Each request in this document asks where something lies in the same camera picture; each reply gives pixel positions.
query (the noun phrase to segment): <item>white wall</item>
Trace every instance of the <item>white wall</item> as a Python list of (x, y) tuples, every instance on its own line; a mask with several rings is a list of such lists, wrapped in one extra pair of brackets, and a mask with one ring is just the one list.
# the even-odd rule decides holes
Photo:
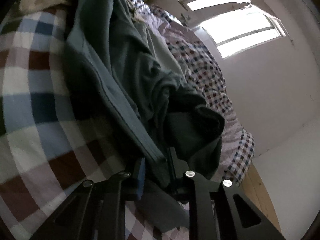
[(254, 158), (287, 240), (299, 240), (320, 209), (320, 117)]
[[(320, 107), (319, 67), (302, 28), (280, 0), (265, 2), (281, 19), (294, 45), (284, 37), (222, 59), (210, 38), (202, 37), (226, 78), (240, 122), (256, 140), (256, 155), (279, 145)], [(154, 3), (176, 16), (184, 11), (177, 0)], [(313, 31), (314, 36), (320, 35), (319, 30)]]

